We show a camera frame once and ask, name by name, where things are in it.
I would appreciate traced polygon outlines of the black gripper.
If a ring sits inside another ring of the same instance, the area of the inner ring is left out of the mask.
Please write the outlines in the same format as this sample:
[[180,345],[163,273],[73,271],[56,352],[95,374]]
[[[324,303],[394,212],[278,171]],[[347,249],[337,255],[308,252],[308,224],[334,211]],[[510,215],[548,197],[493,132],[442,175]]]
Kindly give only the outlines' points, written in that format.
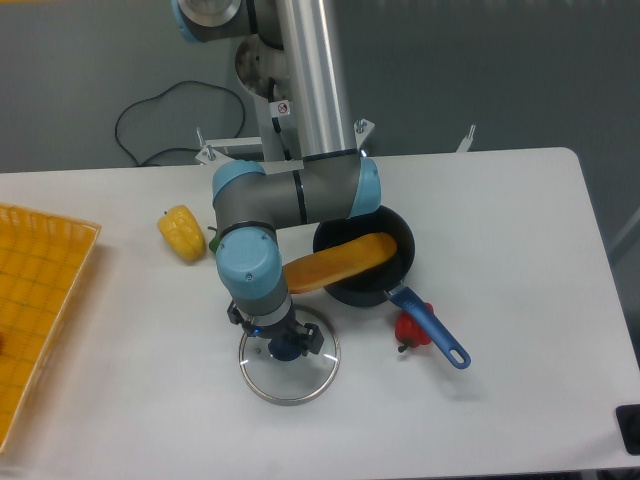
[[275,311],[258,316],[246,316],[232,301],[227,316],[233,325],[239,326],[248,337],[264,339],[287,339],[293,341],[297,350],[306,356],[317,355],[324,345],[324,336],[318,324],[301,324],[291,300],[285,301]]

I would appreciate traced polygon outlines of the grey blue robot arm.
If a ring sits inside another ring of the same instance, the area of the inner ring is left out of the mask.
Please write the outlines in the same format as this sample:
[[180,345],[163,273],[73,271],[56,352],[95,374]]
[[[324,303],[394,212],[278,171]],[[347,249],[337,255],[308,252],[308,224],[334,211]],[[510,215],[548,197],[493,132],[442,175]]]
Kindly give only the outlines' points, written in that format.
[[381,202],[377,166],[360,153],[348,109],[334,5],[176,1],[172,10],[191,41],[256,34],[285,57],[303,165],[269,174],[254,161],[233,160],[216,170],[216,265],[234,324],[269,340],[279,360],[316,354],[324,338],[316,324],[296,318],[276,233],[369,214]]

